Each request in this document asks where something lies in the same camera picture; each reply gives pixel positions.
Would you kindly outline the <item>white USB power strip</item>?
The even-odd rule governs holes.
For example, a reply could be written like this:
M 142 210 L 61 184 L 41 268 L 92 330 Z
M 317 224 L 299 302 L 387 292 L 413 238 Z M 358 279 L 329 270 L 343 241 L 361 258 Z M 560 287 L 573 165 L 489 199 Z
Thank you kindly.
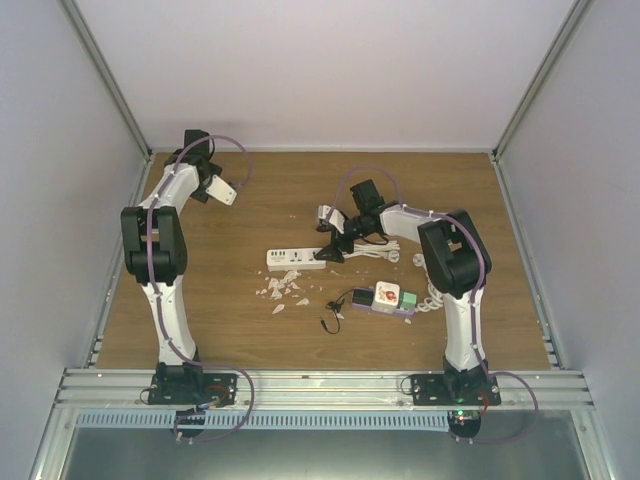
M 319 251 L 319 248 L 270 249 L 266 252 L 266 266 L 271 272 L 322 270 L 327 262 L 315 258 Z

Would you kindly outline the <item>black plug adapter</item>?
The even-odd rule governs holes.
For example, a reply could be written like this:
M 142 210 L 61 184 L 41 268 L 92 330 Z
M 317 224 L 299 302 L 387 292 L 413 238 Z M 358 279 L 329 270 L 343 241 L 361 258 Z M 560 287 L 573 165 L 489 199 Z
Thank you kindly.
M 364 307 L 370 307 L 374 300 L 374 292 L 370 289 L 354 288 L 351 303 Z

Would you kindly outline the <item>purple power strip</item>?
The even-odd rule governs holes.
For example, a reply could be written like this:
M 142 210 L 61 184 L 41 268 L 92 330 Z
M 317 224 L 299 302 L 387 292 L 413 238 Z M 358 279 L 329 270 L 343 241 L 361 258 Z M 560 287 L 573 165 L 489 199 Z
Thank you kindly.
M 351 307 L 359 310 L 363 310 L 367 313 L 376 313 L 383 314 L 383 311 L 374 310 L 371 305 L 365 305 L 361 303 L 352 302 Z M 399 317 L 412 317 L 415 314 L 416 310 L 414 308 L 403 309 L 396 308 L 393 312 L 385 312 L 385 315 L 394 315 Z

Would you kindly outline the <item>white cartoon cube adapter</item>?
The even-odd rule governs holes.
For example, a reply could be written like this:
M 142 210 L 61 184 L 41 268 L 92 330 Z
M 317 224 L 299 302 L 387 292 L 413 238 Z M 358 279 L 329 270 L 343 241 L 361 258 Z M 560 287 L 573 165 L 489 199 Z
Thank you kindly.
M 393 314 L 399 303 L 400 286 L 395 283 L 378 281 L 374 288 L 371 309 L 376 312 Z

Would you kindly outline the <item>green cube adapter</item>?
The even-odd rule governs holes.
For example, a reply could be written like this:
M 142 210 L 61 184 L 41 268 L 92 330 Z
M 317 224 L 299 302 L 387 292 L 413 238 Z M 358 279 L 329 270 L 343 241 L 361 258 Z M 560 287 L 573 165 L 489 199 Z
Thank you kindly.
M 401 291 L 397 308 L 401 310 L 414 309 L 417 304 L 417 295 L 407 291 Z

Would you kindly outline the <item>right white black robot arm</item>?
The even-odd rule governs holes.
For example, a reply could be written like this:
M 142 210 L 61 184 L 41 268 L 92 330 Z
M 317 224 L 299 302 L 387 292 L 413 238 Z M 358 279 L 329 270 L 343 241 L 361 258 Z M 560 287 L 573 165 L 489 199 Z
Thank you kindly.
M 447 345 L 443 358 L 443 393 L 464 405 L 487 381 L 488 363 L 481 341 L 480 304 L 492 263 L 479 233 L 465 210 L 450 213 L 420 210 L 400 201 L 386 202 L 371 180 L 351 188 L 358 214 L 348 217 L 334 206 L 317 210 L 319 232 L 331 240 L 316 255 L 336 263 L 371 234 L 400 237 L 422 249 L 429 281 L 442 294 Z

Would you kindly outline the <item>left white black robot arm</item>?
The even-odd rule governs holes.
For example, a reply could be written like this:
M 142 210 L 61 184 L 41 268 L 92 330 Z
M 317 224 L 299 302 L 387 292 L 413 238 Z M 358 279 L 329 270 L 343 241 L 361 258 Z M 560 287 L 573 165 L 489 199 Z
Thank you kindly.
M 120 215 L 125 267 L 147 297 L 159 341 L 158 362 L 189 367 L 199 362 L 182 295 L 188 249 L 180 213 L 188 200 L 205 203 L 221 168 L 211 162 L 215 143 L 202 130 L 187 130 L 184 145 L 164 164 L 151 193 Z

